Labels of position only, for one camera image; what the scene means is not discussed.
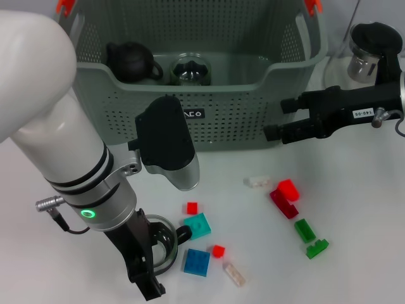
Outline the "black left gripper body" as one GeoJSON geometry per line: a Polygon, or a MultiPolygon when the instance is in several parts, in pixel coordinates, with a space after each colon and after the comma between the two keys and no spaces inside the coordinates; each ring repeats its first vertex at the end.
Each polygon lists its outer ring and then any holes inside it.
{"type": "Polygon", "coordinates": [[[149,221],[142,209],[135,211],[118,228],[105,232],[105,235],[121,253],[130,282],[153,280],[149,221]]]}

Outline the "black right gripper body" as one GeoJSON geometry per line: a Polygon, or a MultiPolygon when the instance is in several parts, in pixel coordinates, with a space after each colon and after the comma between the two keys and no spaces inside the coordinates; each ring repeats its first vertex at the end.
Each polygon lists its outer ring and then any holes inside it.
{"type": "Polygon", "coordinates": [[[335,86],[305,92],[300,97],[300,105],[309,110],[308,134],[311,138],[325,139],[341,128],[370,123],[374,116],[362,115],[370,109],[403,112],[401,87],[400,83],[391,82],[362,89],[343,90],[335,86]]]}

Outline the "glass teacup with black sleeve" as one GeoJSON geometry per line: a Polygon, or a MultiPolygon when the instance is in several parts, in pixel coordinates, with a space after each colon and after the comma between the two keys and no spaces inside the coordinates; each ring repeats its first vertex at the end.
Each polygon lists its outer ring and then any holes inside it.
{"type": "Polygon", "coordinates": [[[188,225],[175,228],[166,218],[147,215],[152,232],[153,267],[156,276],[167,272],[175,263],[178,247],[188,241],[192,231],[188,225]]]}
{"type": "Polygon", "coordinates": [[[198,53],[183,53],[176,57],[169,69],[172,86],[210,86],[211,64],[198,53]]]}

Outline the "bright red brick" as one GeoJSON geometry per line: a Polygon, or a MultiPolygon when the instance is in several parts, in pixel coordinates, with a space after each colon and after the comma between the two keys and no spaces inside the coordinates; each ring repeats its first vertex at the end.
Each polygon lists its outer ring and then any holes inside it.
{"type": "Polygon", "coordinates": [[[278,183],[277,189],[282,193],[288,201],[298,201],[300,193],[291,179],[285,179],[278,183]]]}

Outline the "small white brick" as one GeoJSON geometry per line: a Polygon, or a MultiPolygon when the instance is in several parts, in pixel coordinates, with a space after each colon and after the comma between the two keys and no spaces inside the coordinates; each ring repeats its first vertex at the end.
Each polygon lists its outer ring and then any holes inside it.
{"type": "Polygon", "coordinates": [[[269,188],[273,186],[273,181],[269,176],[255,176],[255,177],[245,177],[243,178],[243,184],[251,189],[255,188],[269,188]]]}

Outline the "green stepped brick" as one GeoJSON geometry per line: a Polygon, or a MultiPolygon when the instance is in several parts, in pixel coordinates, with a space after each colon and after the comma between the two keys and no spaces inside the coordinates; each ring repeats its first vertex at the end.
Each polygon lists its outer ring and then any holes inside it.
{"type": "Polygon", "coordinates": [[[306,256],[309,259],[312,259],[315,256],[319,255],[322,251],[327,249],[328,246],[329,242],[326,239],[317,239],[313,244],[309,245],[306,248],[306,256]]]}

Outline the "grey-green perforated storage bin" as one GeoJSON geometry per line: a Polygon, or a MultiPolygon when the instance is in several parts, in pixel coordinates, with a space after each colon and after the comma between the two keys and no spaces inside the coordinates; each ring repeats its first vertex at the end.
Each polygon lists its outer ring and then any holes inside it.
{"type": "Polygon", "coordinates": [[[323,13],[304,0],[76,0],[56,21],[77,55],[73,89],[107,144],[136,137],[135,118],[155,99],[179,99],[198,151],[269,148],[263,127],[286,124],[280,102],[300,95],[327,53],[323,13]],[[160,80],[120,82],[106,45],[138,42],[161,65],[160,80]],[[211,64],[211,85],[170,85],[183,53],[211,64]]]}

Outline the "blue four-stud brick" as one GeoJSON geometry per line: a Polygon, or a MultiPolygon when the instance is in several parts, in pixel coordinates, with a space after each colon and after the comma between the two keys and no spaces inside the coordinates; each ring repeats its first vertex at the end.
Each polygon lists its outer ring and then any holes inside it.
{"type": "Polygon", "coordinates": [[[209,259],[210,253],[207,251],[188,249],[185,259],[184,272],[206,277],[208,273],[209,259]]]}

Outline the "teal square brick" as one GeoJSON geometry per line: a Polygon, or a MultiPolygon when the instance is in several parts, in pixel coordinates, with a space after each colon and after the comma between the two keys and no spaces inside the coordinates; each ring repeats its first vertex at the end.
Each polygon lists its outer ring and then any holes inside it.
{"type": "Polygon", "coordinates": [[[184,220],[184,224],[189,226],[191,229],[191,240],[211,234],[211,228],[204,213],[199,213],[192,217],[186,218],[184,220]]]}

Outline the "dark red translucent brick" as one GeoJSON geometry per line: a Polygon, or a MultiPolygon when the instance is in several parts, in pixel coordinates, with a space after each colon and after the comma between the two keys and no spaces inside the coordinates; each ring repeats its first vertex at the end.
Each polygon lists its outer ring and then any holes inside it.
{"type": "Polygon", "coordinates": [[[287,219],[293,219],[299,214],[296,207],[291,205],[278,189],[270,193],[270,198],[287,219]]]}

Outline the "long clear white brick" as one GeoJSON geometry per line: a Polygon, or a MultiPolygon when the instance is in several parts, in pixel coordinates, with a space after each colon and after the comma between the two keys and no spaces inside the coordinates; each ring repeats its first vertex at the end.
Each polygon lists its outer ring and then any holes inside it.
{"type": "Polygon", "coordinates": [[[223,269],[226,272],[227,276],[231,278],[234,284],[238,287],[242,287],[246,284],[244,276],[237,270],[237,268],[229,262],[224,263],[223,269]]]}

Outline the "green rectangular brick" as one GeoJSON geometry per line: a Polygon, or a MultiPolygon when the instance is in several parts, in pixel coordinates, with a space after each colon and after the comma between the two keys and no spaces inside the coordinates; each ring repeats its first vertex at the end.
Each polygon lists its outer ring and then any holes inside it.
{"type": "Polygon", "coordinates": [[[316,239],[316,235],[306,219],[303,218],[295,222],[294,228],[305,244],[308,244],[316,239]]]}

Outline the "dark clay teapot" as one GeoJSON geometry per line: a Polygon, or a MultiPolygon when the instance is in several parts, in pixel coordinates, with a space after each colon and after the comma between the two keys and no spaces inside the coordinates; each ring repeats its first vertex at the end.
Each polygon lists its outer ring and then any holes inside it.
{"type": "Polygon", "coordinates": [[[164,71],[152,52],[137,42],[106,45],[106,65],[123,83],[136,83],[144,79],[160,80],[164,71]]]}

